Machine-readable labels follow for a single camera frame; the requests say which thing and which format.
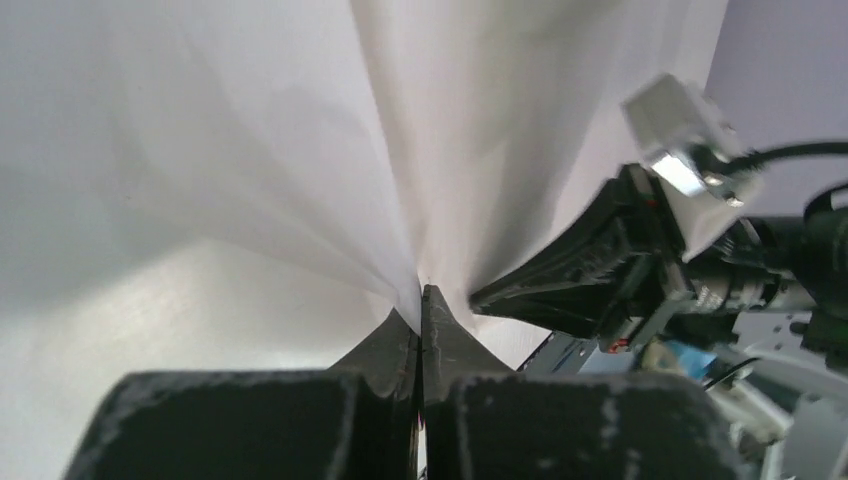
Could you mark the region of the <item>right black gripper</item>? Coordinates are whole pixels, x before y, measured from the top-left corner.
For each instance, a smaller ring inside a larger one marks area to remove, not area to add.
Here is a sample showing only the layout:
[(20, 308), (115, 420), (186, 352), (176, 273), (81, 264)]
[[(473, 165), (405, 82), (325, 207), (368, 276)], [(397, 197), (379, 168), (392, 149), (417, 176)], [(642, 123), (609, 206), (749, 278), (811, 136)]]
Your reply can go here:
[(726, 256), (737, 241), (756, 245), (756, 229), (741, 221), (718, 249), (685, 263), (659, 181), (635, 164), (618, 178), (539, 253), (472, 293), (472, 310), (598, 335), (603, 352), (631, 352), (656, 337), (702, 349), (736, 342), (737, 317), (766, 310), (782, 290), (779, 274)]

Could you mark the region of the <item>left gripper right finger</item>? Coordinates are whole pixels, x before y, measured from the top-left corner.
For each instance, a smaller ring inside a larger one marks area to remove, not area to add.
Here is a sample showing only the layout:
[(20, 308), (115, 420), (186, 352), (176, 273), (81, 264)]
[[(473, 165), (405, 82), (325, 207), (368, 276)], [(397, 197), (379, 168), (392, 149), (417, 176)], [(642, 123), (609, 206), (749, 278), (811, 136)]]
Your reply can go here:
[(455, 319), (421, 303), (427, 473), (432, 479), (742, 479), (727, 422), (702, 388), (664, 373), (519, 373)]

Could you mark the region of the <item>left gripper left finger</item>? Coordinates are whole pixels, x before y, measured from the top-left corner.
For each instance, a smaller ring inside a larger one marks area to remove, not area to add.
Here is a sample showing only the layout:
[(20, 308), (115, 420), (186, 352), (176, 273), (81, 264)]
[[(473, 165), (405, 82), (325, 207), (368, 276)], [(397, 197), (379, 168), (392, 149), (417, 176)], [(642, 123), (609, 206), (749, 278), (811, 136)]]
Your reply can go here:
[(119, 380), (68, 479), (412, 479), (418, 336), (391, 313), (325, 370)]

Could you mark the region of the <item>white wrapping paper sheet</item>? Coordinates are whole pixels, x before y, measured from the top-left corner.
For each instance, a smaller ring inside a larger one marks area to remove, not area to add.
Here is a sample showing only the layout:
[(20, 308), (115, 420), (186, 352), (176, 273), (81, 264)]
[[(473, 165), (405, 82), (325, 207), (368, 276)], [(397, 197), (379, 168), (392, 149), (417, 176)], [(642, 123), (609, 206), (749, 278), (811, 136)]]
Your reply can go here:
[(723, 1), (5, 1), (1, 475), (58, 479), (126, 373), (311, 369), (468, 295), (704, 83)]

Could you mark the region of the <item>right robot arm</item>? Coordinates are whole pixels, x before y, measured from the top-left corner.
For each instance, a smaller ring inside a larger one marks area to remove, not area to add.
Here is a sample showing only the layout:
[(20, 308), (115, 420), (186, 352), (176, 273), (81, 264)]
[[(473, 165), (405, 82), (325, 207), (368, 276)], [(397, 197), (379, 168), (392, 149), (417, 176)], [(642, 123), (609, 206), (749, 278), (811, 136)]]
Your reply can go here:
[(756, 477), (779, 479), (792, 420), (749, 381), (753, 360), (696, 367), (694, 355), (736, 344), (744, 314), (789, 313), (801, 348), (845, 373), (847, 211), (824, 191), (799, 216), (733, 220), (686, 259), (670, 194), (630, 164), (568, 229), (469, 304), (700, 380)]

